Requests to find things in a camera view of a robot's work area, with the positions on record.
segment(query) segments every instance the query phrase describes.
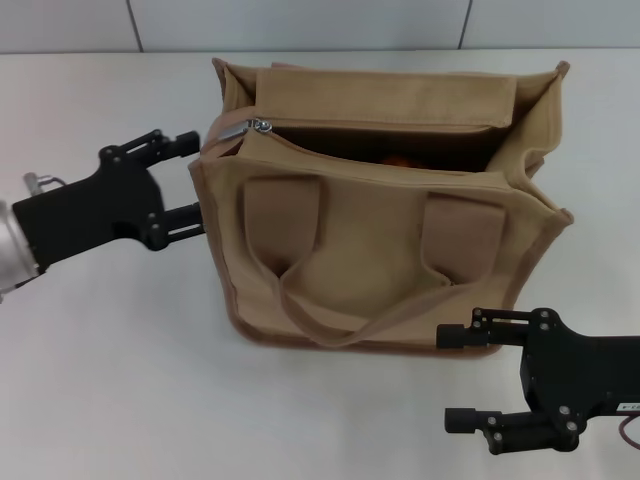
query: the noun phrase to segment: zipper pull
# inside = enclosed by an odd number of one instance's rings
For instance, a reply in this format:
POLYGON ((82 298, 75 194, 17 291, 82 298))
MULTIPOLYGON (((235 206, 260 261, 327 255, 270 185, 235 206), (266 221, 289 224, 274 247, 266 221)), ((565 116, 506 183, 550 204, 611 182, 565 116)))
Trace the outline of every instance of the zipper pull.
POLYGON ((217 136, 217 140, 224 141, 240 137, 246 134, 251 128, 253 128, 258 133, 269 133, 273 128, 273 125, 271 125, 271 123, 267 122, 266 120, 260 120, 259 118, 245 120, 244 122, 236 123, 235 125, 231 125, 230 127, 225 128, 217 136))

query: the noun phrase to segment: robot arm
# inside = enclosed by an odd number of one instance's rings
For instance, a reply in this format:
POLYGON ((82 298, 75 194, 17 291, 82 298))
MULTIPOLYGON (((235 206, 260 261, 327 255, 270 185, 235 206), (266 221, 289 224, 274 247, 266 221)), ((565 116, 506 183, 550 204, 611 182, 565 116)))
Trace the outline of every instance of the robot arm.
POLYGON ((0 202, 0 301, 3 293, 52 264, 112 240, 132 238, 150 250, 162 250, 203 233, 199 205, 165 211, 160 188, 148 171, 199 149, 196 132, 170 141, 154 130, 100 150, 98 170, 79 182, 66 185, 55 177, 25 175, 32 197, 12 208, 0 202), (54 182, 62 186, 43 191, 42 185, 54 182))
POLYGON ((480 430, 495 455, 543 448, 569 452, 578 447, 590 418, 640 413, 640 337, 579 335, 546 308, 476 308, 469 328, 440 325, 436 341, 438 348, 522 347, 520 378, 531 412, 445 411, 448 433, 480 430))

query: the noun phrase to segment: white table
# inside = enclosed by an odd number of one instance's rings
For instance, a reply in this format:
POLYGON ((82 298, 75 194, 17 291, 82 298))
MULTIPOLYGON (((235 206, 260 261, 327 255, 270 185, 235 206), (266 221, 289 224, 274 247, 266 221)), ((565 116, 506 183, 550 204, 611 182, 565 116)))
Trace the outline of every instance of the white table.
MULTIPOLYGON (((154 128, 205 133, 209 54, 0 57, 0 196, 67 181, 154 128)), ((581 333, 640 334, 640 50, 221 54, 315 67, 533 73, 568 60, 564 139, 536 177, 576 216, 518 306, 581 333)), ((153 168, 167 207, 195 201, 189 160, 153 168)), ((448 435, 445 407, 524 411, 518 348, 450 360, 257 347, 226 319, 204 237, 152 253, 122 240, 53 266, 0 306, 0 478, 637 478, 619 419, 571 454, 494 457, 448 435)), ((640 425, 630 426, 640 439, 640 425)))

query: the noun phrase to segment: bag handle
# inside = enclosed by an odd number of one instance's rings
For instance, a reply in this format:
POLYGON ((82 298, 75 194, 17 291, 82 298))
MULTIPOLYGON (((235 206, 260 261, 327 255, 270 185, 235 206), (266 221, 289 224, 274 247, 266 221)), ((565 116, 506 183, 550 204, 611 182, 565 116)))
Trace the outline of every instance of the bag handle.
POLYGON ((296 271, 317 246, 320 199, 317 177, 254 179, 244 187, 244 225, 250 255, 282 312, 306 336, 325 347, 342 347, 370 338, 424 315, 482 281, 493 268, 506 216, 501 206, 428 195, 420 256, 423 267, 440 280, 441 286, 410 297, 375 318, 352 316, 363 326, 350 331, 313 318, 289 293, 296 271))

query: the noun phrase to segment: cable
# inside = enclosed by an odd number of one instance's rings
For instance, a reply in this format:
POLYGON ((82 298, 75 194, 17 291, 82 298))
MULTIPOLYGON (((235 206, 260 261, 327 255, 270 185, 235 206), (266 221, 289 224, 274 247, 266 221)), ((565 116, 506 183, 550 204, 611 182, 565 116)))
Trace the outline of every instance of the cable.
POLYGON ((634 417, 627 417, 625 418, 621 423, 620 426, 618 427, 618 432, 620 433, 620 436, 622 437, 622 439, 627 442, 629 445, 631 445, 633 448, 636 448, 638 450, 640 450, 640 443, 636 442, 635 440, 632 440, 629 435, 627 435, 627 432, 624 431, 624 429, 626 428, 627 425, 629 425, 632 421, 634 421, 636 418, 640 417, 640 415, 636 415, 634 417))

